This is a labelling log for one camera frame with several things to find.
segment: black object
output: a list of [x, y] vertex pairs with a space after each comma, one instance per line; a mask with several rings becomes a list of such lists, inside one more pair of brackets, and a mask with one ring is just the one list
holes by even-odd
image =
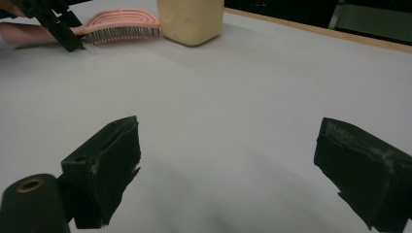
[[140, 146], [135, 116], [106, 125], [61, 161], [56, 179], [39, 174], [9, 186], [3, 195], [0, 232], [70, 232], [100, 228], [120, 204], [126, 187], [139, 172]]
[[339, 0], [225, 0], [228, 8], [328, 27]]
[[402, 232], [412, 217], [412, 157], [362, 129], [324, 118], [315, 164], [369, 227]]
[[[81, 48], [81, 37], [77, 37], [70, 27], [81, 26], [82, 23], [69, 10], [69, 5], [83, 3], [91, 0], [12, 0], [24, 14], [29, 17], [36, 17], [40, 24], [47, 28], [54, 38], [68, 51]], [[16, 16], [0, 10], [0, 18]]]
[[410, 0], [345, 0], [345, 3], [391, 11], [412, 13], [412, 1]]

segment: white table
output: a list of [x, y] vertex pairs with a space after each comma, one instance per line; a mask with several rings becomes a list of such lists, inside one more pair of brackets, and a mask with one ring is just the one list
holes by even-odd
[[[155, 1], [96, 0], [97, 12]], [[323, 117], [412, 153], [412, 54], [232, 14], [198, 48], [0, 44], [0, 189], [136, 115], [142, 170], [104, 230], [369, 232], [313, 164]], [[410, 232], [409, 224], [405, 232]]]

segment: wooden table edge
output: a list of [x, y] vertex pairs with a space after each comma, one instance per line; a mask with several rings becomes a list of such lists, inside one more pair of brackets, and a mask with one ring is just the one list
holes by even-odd
[[403, 52], [409, 52], [412, 53], [412, 47], [398, 44], [398, 43], [393, 43], [393, 42], [387, 42], [387, 41], [382, 41], [382, 40], [377, 40], [377, 39], [372, 39], [368, 37], [363, 37], [363, 36], [358, 36], [358, 35], [353, 35], [349, 33], [344, 33], [344, 32], [339, 32], [339, 31], [334, 31], [322, 27], [317, 27], [317, 26], [312, 26], [312, 25], [306, 25], [303, 23], [298, 23], [298, 22], [293, 22], [293, 21], [287, 21], [284, 19], [279, 19], [276, 17], [266, 17], [266, 16], [261, 16], [258, 14], [253, 14], [253, 13], [248, 13], [248, 12], [243, 12], [239, 10], [234, 10], [230, 8], [224, 8], [224, 11], [226, 13], [242, 16], [242, 17], [251, 17], [263, 21], [268, 21], [268, 22], [274, 22], [282, 25], [286, 25], [289, 27], [294, 27], [298, 28], [301, 30], [317, 33], [317, 34], [322, 34], [334, 38], [339, 38], [343, 40], [348, 40], [352, 42], [357, 42], [357, 43], [362, 43], [365, 45], [371, 45], [374, 47], [380, 47], [380, 48], [385, 48], [389, 50], [398, 50], [398, 51], [403, 51]]

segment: beige container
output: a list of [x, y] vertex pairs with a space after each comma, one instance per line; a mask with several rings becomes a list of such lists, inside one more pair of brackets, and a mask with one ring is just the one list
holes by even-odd
[[224, 0], [157, 0], [163, 35], [198, 46], [222, 31]]

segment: hairbrush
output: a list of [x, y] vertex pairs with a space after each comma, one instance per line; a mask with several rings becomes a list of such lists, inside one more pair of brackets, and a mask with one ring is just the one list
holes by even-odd
[[[98, 13], [86, 24], [72, 27], [77, 36], [86, 36], [93, 45], [159, 37], [160, 23], [140, 9], [117, 9]], [[39, 43], [54, 39], [48, 29], [33, 24], [0, 22], [0, 36], [10, 45]]]

